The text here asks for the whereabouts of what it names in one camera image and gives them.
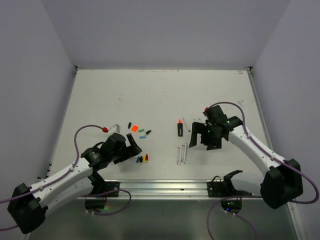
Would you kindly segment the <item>orange highlighter cap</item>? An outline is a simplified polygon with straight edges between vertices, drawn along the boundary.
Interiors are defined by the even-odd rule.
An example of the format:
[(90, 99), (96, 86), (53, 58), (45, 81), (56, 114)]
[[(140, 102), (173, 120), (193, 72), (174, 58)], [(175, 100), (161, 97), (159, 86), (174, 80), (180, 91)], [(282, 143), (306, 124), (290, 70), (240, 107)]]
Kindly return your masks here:
[(131, 130), (132, 130), (133, 132), (137, 132), (137, 131), (139, 130), (139, 127), (138, 127), (137, 125), (134, 125), (134, 126), (131, 128)]

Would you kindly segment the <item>white black tip marker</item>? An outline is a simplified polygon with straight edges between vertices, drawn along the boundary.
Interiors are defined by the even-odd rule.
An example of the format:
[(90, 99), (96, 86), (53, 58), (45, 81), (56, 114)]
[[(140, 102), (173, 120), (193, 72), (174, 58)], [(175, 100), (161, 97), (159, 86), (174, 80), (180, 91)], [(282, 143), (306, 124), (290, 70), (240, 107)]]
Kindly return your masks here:
[(185, 118), (182, 118), (182, 120), (183, 120), (183, 123), (184, 123), (184, 125), (185, 125), (186, 130), (190, 133), (190, 132), (191, 132), (191, 129), (189, 128), (189, 125), (187, 124)]

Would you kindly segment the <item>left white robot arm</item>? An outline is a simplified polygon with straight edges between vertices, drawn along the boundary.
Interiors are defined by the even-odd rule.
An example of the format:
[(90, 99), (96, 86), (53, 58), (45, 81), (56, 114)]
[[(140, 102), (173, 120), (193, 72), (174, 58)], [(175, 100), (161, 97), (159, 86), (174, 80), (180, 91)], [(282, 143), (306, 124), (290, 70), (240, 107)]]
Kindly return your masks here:
[(42, 225), (56, 209), (79, 197), (101, 197), (117, 192), (107, 188), (99, 170), (109, 164), (118, 164), (138, 156), (142, 149), (128, 133), (111, 134), (78, 154), (74, 163), (52, 176), (30, 186), (15, 187), (7, 211), (23, 234), (29, 234)]

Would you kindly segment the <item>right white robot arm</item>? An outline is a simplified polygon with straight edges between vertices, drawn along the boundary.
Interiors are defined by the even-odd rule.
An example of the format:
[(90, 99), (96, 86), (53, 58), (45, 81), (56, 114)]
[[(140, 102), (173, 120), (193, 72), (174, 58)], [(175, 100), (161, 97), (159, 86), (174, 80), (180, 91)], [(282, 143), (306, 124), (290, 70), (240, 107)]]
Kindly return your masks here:
[(272, 209), (277, 209), (303, 193), (301, 166), (295, 160), (286, 160), (259, 141), (245, 126), (243, 119), (227, 117), (219, 105), (207, 107), (205, 122), (195, 121), (191, 127), (189, 147), (197, 145), (197, 139), (208, 151), (222, 148), (222, 140), (240, 149), (260, 170), (262, 181), (249, 179), (242, 170), (234, 170), (223, 177), (220, 185), (224, 196), (256, 195)]

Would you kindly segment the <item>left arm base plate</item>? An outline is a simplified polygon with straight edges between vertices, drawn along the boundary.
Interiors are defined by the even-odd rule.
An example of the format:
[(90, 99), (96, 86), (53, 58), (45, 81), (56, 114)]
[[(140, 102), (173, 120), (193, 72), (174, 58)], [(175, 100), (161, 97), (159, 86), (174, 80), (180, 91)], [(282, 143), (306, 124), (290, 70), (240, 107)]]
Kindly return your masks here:
[(102, 197), (102, 198), (117, 198), (120, 189), (119, 181), (102, 181), (100, 183), (95, 183), (93, 185), (92, 191), (87, 195), (87, 197)]

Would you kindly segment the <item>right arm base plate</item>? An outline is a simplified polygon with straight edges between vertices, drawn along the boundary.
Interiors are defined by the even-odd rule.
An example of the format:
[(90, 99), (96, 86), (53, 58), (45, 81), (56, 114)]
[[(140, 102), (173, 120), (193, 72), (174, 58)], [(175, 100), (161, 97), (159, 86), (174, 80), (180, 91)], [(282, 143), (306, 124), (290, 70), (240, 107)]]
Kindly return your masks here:
[(224, 181), (208, 181), (206, 183), (209, 198), (225, 198), (234, 196), (252, 196), (253, 194), (243, 190), (236, 190), (231, 183)]

